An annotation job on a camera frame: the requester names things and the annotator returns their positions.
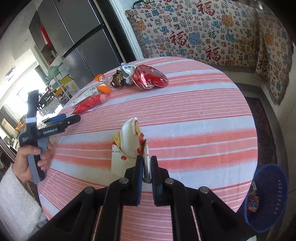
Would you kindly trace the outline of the person's left hand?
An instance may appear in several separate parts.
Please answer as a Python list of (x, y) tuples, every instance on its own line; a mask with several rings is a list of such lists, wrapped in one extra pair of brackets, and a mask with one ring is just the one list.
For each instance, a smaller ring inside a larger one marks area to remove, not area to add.
[[(18, 149), (15, 163), (13, 164), (13, 172), (15, 176), (20, 180), (22, 185), (27, 184), (31, 180), (32, 175), (27, 161), (27, 155), (39, 155), (41, 154), (41, 149), (35, 146), (27, 145), (20, 147)], [(48, 142), (47, 150), (41, 155), (40, 161), (37, 165), (41, 170), (46, 171), (53, 157), (53, 146), (51, 142)]]

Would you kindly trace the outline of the white fluffy sleeve forearm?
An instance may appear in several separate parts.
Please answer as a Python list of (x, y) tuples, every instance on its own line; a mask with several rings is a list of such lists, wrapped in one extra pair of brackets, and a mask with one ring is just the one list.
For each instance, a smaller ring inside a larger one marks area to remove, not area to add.
[(48, 222), (29, 185), (10, 167), (1, 179), (1, 232), (8, 240), (28, 240)]

